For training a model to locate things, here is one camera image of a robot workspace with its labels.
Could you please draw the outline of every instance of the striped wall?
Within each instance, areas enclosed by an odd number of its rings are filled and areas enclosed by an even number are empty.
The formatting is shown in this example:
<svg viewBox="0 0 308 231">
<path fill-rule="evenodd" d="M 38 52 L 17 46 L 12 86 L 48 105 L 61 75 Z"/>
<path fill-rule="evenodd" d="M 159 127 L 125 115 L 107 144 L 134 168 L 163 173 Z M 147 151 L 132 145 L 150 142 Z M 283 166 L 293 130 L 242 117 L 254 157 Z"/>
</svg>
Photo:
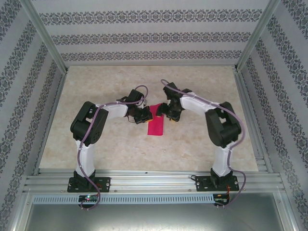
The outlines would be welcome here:
<svg viewBox="0 0 308 231">
<path fill-rule="evenodd" d="M 31 175 L 62 74 L 17 0 L 0 0 L 0 231 Z"/>
<path fill-rule="evenodd" d="M 242 70 L 300 230 L 308 230 L 307 19 L 307 0 L 282 0 Z"/>
<path fill-rule="evenodd" d="M 34 0 L 67 66 L 236 64 L 269 0 Z"/>
</svg>

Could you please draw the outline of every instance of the purple cable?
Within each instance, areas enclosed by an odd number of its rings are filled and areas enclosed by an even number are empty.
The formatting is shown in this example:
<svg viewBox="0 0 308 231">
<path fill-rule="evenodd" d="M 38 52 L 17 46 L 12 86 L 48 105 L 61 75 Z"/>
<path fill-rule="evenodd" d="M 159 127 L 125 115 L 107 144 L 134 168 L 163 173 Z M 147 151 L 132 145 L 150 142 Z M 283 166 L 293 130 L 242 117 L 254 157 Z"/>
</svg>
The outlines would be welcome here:
<svg viewBox="0 0 308 231">
<path fill-rule="evenodd" d="M 91 210 L 91 209 L 94 209 L 94 208 L 99 204 L 99 202 L 101 201 L 101 192 L 100 192 L 100 189 L 96 186 L 96 184 L 95 184 L 93 181 L 91 181 L 91 179 L 87 176 L 87 174 L 85 173 L 85 171 L 84 171 L 83 168 L 82 168 L 82 165 L 81 165 L 81 162 L 80 162 L 80 152 L 81 152 L 81 149 L 82 149 L 82 145 L 83 145 L 84 141 L 86 140 L 86 138 L 88 137 L 88 135 L 89 135 L 90 132 L 91 132 L 91 129 L 92 129 L 92 127 L 93 127 L 93 123 L 94 123 L 94 121 L 95 121 L 95 118 L 96 118 L 96 116 L 97 116 L 99 110 L 102 109 L 103 107 L 109 106 L 109 105 L 115 105 L 115 104 L 136 104 L 136 103 L 139 103 L 139 102 L 141 102 L 141 101 L 144 101 L 145 98 L 148 96 L 149 89 L 148 89 L 145 85 L 139 85 L 139 86 L 137 86 L 137 87 L 135 88 L 135 90 L 138 89 L 138 88 L 140 88 L 140 87 L 144 87 L 144 88 L 146 89 L 146 94 L 145 94 L 145 96 L 144 96 L 142 99 L 140 99 L 140 100 L 138 100 L 138 101 L 129 102 L 129 103 L 128 103 L 128 102 L 119 102 L 119 101 L 117 101 L 117 102 L 102 104 L 101 106 L 99 106 L 99 107 L 97 108 L 97 110 L 96 110 L 96 112 L 95 112 L 93 118 L 92 118 L 92 121 L 91 121 L 91 123 L 90 123 L 90 126 L 89 126 L 89 128 L 88 128 L 88 130 L 87 130 L 87 132 L 86 132 L 86 134 L 85 134 L 85 136 L 84 136 L 84 138 L 83 138 L 82 141 L 80 142 L 80 146 L 79 146 L 79 149 L 78 149 L 78 155 L 77 155 L 78 166 L 79 166 L 79 168 L 80 168 L 80 171 L 81 171 L 82 174 L 84 175 L 84 177 L 95 187 L 95 189 L 97 190 L 97 194 L 98 194 L 98 200 L 97 200 L 96 204 L 94 204 L 94 205 L 93 205 L 92 207 L 90 207 L 90 208 L 87 208 L 87 211 L 89 211 L 89 210 Z M 84 201 L 82 201 L 82 202 L 80 203 L 81 209 L 84 209 L 84 207 L 82 207 L 83 202 L 84 202 Z"/>
<path fill-rule="evenodd" d="M 173 90 L 173 91 L 175 91 L 175 92 L 177 92 L 177 93 L 180 93 L 180 94 L 182 94 L 182 95 L 187 95 L 187 96 L 189 96 L 189 97 L 192 97 L 192 98 L 198 99 L 198 100 L 200 100 L 200 101 L 202 101 L 202 102 L 204 102 L 204 103 L 207 103 L 207 104 L 209 104 L 209 105 L 211 105 L 211 106 L 217 107 L 217 108 L 219 108 L 219 109 L 221 109 L 221 110 L 223 110 L 223 111 L 229 113 L 231 116 L 233 116 L 234 118 L 236 118 L 237 121 L 239 121 L 239 123 L 240 123 L 240 125 L 241 125 L 241 128 L 242 128 L 242 131 L 243 131 L 243 135 L 242 135 L 242 137 L 241 137 L 236 143 L 234 143 L 234 144 L 232 144 L 232 145 L 230 146 L 229 152 L 228 152 L 228 158 L 227 158 L 227 165 L 228 165 L 228 168 L 229 168 L 231 171 L 241 173 L 241 174 L 243 175 L 243 177 L 244 177 L 244 181 L 243 181 L 243 185 L 241 186 L 240 190 L 238 191 L 238 193 L 236 194 L 236 196 L 234 197 L 234 199 L 233 199 L 232 201 L 230 201 L 230 202 L 229 202 L 227 205 L 225 205 L 225 206 L 231 205 L 231 204 L 235 201 L 235 199 L 240 195 L 240 193 L 242 192 L 242 190 L 244 189 L 244 186 L 245 186 L 245 184 L 246 184 L 246 175 L 245 175 L 245 173 L 244 173 L 243 171 L 240 171 L 240 170 L 235 170 L 235 169 L 233 169 L 233 168 L 230 166 L 230 158 L 231 158 L 232 149 L 233 149 L 235 146 L 239 145 L 241 142 L 243 142 L 243 140 L 244 140 L 244 138 L 245 138 L 245 136 L 246 136 L 246 131 L 245 131 L 243 122 L 241 121 L 241 119 L 240 119 L 235 113 L 233 113 L 232 111 L 230 111 L 230 110 L 228 110 L 228 109 L 226 109 L 226 108 L 224 108 L 224 107 L 221 107 L 221 106 L 218 105 L 218 104 L 212 103 L 211 101 L 208 101 L 208 100 L 206 100 L 206 99 L 200 98 L 200 97 L 198 97 L 198 96 L 193 96 L 193 95 L 191 95 L 191 94 L 187 94 L 187 93 L 185 93 L 185 92 L 183 92 L 183 91 L 181 91 L 181 90 L 174 89 L 174 88 L 172 88 L 172 87 L 170 87 L 170 86 L 167 85 L 169 82 L 168 82 L 167 80 L 165 80 L 165 79 L 161 79 L 160 81 L 161 81 L 161 83 L 162 83 L 165 87 L 167 87 L 167 88 L 169 88 L 169 89 L 171 89 L 171 90 Z"/>
</svg>

